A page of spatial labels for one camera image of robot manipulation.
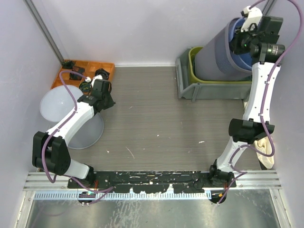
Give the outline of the blue plastic bucket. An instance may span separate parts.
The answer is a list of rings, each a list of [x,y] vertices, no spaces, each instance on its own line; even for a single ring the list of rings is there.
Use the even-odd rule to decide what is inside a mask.
[[[233,39],[236,28],[241,27],[243,25],[244,21],[245,21],[244,18],[236,18],[236,19],[231,20],[231,22],[229,24],[229,29],[228,29],[228,42],[230,42]],[[249,53],[236,55],[236,54],[233,54],[231,51],[231,57],[238,67],[242,68],[243,70],[251,71],[252,58]]]

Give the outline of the dark grey ribbed bin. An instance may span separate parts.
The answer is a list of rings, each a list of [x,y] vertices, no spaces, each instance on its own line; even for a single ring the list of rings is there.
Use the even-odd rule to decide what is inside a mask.
[[[251,71],[238,67],[231,57],[228,42],[230,22],[196,54],[194,71],[198,79],[240,81],[251,76]]]

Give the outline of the light grey round bin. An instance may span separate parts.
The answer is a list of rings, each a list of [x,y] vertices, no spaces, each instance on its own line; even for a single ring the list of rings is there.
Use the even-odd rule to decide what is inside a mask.
[[[50,122],[50,127],[55,126],[73,108],[74,102],[63,85],[47,92],[40,102],[40,113]],[[103,130],[104,121],[100,114],[96,114],[78,130],[68,148],[81,150],[94,145],[102,136]]]

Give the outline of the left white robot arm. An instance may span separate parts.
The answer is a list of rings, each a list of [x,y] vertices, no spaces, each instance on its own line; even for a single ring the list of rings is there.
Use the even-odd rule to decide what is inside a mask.
[[[38,131],[33,137],[32,164],[43,169],[51,183],[57,176],[78,178],[84,188],[95,183],[94,168],[72,160],[68,144],[77,131],[90,119],[115,105],[110,81],[94,77],[89,95],[74,101],[74,108],[47,132]]]

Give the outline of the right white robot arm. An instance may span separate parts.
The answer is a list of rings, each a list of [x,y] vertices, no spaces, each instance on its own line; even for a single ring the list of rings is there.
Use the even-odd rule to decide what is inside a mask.
[[[234,30],[229,48],[236,55],[249,53],[252,58],[252,85],[242,119],[229,124],[229,142],[210,166],[208,181],[212,187],[229,185],[234,166],[244,150],[265,137],[275,127],[270,124],[270,103],[285,46],[277,43],[283,18],[263,16],[259,22],[243,23]]]

